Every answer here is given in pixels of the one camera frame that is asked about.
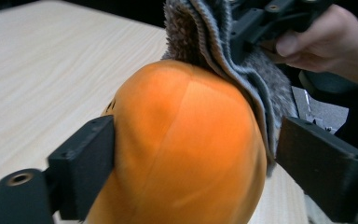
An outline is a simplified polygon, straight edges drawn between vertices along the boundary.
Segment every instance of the dark floor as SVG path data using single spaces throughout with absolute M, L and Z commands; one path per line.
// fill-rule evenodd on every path
M 0 10 L 16 7 L 37 0 L 0 0 Z M 90 7 L 118 16 L 164 27 L 163 0 L 67 0 L 66 2 Z

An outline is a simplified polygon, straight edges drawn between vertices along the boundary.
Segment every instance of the fuzzy fabric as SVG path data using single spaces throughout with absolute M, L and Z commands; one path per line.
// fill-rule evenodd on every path
M 228 1 L 167 0 L 164 12 L 168 49 L 162 59 L 204 67 L 237 85 L 253 108 L 272 168 L 282 116 L 297 117 L 288 78 L 259 48 L 241 64 L 231 60 Z

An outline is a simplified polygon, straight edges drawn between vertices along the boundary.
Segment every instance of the human hand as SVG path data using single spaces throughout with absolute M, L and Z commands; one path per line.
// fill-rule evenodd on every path
M 331 72 L 358 83 L 358 20 L 332 5 L 304 33 L 288 31 L 275 43 L 275 63 L 312 72 Z

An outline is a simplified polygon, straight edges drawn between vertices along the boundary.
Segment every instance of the gray cloth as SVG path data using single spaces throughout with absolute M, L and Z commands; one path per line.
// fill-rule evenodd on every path
M 282 116 L 297 116 L 288 78 L 258 48 L 241 64 L 231 60 L 228 1 L 167 0 L 164 12 L 168 49 L 163 59 L 204 67 L 236 85 L 255 113 L 272 168 Z

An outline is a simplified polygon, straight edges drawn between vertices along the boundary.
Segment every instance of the light wood surface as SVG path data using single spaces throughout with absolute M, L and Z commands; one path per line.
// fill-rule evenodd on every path
M 0 11 L 0 179 L 46 157 L 137 69 L 161 58 L 163 29 L 59 1 Z M 307 223 L 301 189 L 278 167 L 251 223 Z

